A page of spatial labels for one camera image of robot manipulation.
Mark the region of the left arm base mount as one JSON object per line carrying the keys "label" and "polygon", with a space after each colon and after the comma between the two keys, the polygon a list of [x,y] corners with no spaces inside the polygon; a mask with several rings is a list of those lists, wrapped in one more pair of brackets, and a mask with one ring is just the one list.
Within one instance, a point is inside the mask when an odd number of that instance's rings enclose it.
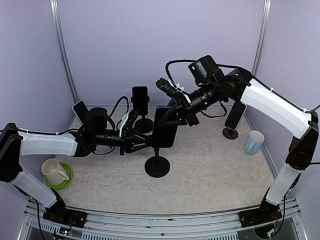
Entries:
{"label": "left arm base mount", "polygon": [[66,204],[62,197],[53,191],[56,202],[51,207],[46,207],[43,218],[63,225],[83,229],[87,219],[87,213],[84,211],[66,208]]}

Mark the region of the folding plate phone stand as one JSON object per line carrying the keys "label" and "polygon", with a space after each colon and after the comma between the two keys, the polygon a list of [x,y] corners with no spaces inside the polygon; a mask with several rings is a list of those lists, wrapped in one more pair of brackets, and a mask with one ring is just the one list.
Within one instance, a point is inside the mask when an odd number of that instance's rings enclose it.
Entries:
{"label": "folding plate phone stand", "polygon": [[225,127],[222,130],[222,135],[229,140],[235,140],[239,136],[238,131],[236,129],[230,129],[228,127]]}

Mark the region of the black smartphone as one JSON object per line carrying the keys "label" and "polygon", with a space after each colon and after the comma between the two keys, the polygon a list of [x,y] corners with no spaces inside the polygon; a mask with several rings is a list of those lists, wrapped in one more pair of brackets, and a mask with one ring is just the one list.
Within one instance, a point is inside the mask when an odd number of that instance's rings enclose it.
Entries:
{"label": "black smartphone", "polygon": [[247,106],[241,102],[234,102],[224,125],[230,130],[235,131],[247,109]]}
{"label": "black smartphone", "polygon": [[178,126],[159,126],[160,119],[169,109],[169,106],[158,106],[155,110],[151,136],[152,148],[171,148],[174,145]]}
{"label": "black smartphone", "polygon": [[133,109],[138,111],[140,116],[146,116],[148,114],[148,88],[146,86],[134,86],[132,88],[131,102]]}
{"label": "black smartphone", "polygon": [[74,112],[76,118],[82,125],[85,121],[85,115],[89,111],[88,107],[83,100],[78,101],[72,106],[72,111]]}

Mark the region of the black pole phone stand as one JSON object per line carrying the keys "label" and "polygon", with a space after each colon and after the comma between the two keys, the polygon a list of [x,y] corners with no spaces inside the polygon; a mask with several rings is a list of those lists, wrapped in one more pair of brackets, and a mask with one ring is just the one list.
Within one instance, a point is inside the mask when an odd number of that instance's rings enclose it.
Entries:
{"label": "black pole phone stand", "polygon": [[149,133],[153,130],[154,123],[151,119],[146,118],[147,115],[140,115],[141,119],[138,119],[134,124],[134,127],[142,133]]}
{"label": "black pole phone stand", "polygon": [[144,164],[145,172],[152,178],[162,178],[170,171],[169,161],[159,155],[160,149],[154,148],[154,156],[150,157]]}

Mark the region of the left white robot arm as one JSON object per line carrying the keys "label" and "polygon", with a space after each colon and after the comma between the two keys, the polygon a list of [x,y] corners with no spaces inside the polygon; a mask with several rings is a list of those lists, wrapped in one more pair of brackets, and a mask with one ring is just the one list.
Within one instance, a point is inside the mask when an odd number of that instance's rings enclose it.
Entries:
{"label": "left white robot arm", "polygon": [[151,145],[151,137],[133,127],[138,118],[136,110],[124,114],[119,130],[103,107],[88,109],[83,101],[79,101],[73,106],[73,112],[81,123],[78,130],[38,132],[8,123],[0,131],[0,180],[14,185],[50,209],[50,214],[61,223],[70,218],[69,209],[54,189],[23,169],[20,157],[61,155],[80,158],[93,153],[97,146],[116,147],[120,155],[124,155]]}

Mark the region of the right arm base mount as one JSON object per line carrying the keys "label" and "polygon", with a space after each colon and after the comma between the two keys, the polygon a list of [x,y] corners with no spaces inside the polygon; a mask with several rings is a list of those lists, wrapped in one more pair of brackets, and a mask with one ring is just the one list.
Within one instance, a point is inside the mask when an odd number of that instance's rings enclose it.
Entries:
{"label": "right arm base mount", "polygon": [[279,204],[273,205],[267,202],[265,196],[258,208],[240,211],[238,216],[242,228],[268,223],[283,217]]}

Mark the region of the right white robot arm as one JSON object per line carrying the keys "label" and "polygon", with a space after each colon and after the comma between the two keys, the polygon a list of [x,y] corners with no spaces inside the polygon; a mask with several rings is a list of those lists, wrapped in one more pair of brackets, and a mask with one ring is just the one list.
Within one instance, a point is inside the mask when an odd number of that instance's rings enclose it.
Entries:
{"label": "right white robot arm", "polygon": [[233,66],[232,72],[224,75],[223,65],[210,55],[187,60],[187,63],[198,86],[194,92],[186,93],[171,78],[160,78],[156,82],[156,86],[172,99],[170,110],[158,122],[161,127],[197,125],[197,113],[216,102],[232,99],[262,112],[292,133],[285,163],[265,194],[266,203],[255,212],[260,222],[268,221],[276,212],[275,206],[312,162],[319,138],[318,114],[314,109],[306,110],[292,103],[242,67]]}

